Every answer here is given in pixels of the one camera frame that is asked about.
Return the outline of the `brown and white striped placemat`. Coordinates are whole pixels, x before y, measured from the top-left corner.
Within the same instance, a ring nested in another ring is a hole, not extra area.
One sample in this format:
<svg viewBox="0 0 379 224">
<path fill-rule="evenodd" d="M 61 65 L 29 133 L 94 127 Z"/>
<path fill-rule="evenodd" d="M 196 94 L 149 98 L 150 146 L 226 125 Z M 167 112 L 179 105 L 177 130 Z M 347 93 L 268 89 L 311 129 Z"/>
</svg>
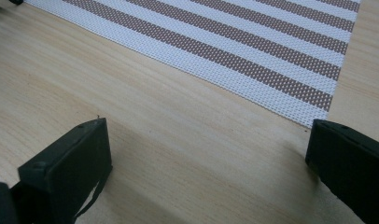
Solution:
<svg viewBox="0 0 379 224">
<path fill-rule="evenodd" d="M 24 0 L 291 119 L 325 119 L 359 0 Z"/>
</svg>

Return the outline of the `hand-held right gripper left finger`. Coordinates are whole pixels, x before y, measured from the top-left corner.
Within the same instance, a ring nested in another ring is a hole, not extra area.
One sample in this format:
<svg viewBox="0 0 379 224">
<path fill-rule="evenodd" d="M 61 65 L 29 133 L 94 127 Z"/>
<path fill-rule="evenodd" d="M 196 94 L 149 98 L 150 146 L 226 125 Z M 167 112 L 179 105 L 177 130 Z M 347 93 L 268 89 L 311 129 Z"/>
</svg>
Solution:
<svg viewBox="0 0 379 224">
<path fill-rule="evenodd" d="M 19 168 L 29 224 L 75 224 L 112 171 L 106 119 L 79 124 Z"/>
</svg>

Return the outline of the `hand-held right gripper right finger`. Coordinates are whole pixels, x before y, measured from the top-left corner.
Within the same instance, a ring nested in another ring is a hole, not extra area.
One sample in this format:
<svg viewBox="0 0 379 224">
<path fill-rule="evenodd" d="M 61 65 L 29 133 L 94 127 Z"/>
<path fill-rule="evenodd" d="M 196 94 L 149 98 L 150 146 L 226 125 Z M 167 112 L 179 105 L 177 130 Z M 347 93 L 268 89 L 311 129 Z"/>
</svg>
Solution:
<svg viewBox="0 0 379 224">
<path fill-rule="evenodd" d="M 379 224 L 379 142 L 339 123 L 313 122 L 305 162 L 365 224 Z"/>
</svg>

